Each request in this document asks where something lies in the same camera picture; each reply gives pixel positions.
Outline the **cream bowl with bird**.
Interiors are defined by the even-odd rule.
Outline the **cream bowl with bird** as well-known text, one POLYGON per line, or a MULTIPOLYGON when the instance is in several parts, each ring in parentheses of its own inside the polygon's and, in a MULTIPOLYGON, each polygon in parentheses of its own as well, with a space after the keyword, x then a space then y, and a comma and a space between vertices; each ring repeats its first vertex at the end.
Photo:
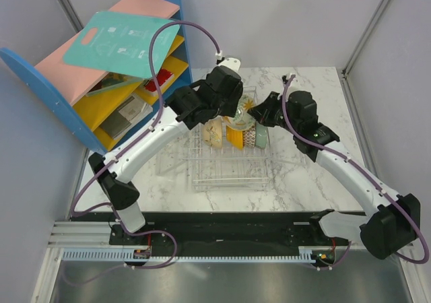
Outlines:
POLYGON ((222 137, 222 120, 220 118, 206 122, 201 128, 201 138, 210 147, 221 149, 222 137))

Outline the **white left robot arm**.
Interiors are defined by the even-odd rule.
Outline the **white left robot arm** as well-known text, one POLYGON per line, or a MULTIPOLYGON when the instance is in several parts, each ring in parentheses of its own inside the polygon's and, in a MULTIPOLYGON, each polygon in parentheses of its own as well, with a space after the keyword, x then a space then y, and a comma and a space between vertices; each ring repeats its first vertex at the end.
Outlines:
POLYGON ((197 125, 236 114, 243 94, 240 66, 240 59, 225 58, 204 79, 173 91, 158 113, 120 147, 90 156, 90 167, 132 244, 142 244, 148 235, 133 177, 163 147, 197 125))

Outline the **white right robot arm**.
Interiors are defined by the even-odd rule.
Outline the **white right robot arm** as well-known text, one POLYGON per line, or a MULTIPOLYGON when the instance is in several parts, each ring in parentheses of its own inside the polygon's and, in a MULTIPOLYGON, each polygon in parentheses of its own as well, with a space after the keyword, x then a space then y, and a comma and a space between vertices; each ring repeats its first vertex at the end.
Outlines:
POLYGON ((371 255, 385 259, 418 239, 424 248, 419 262, 428 261, 419 200, 412 194, 400 195, 358 164, 339 136, 319 122, 311 93, 295 91, 285 98, 272 92, 248 113, 265 127, 289 131, 298 150, 335 177, 361 206, 364 215, 326 209, 312 216, 308 236, 313 243, 342 238, 360 242, 371 255))

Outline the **white floral bowl orange flowers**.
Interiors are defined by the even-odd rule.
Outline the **white floral bowl orange flowers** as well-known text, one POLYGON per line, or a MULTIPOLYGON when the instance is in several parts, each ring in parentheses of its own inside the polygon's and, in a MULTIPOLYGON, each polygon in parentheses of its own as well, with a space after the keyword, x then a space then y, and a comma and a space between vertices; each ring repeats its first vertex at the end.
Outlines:
POLYGON ((238 101, 238 107, 234 117, 224 117, 225 123, 234 130, 246 131, 250 129, 255 119, 248 113, 248 111, 255 106, 255 101, 248 95, 243 95, 238 101))

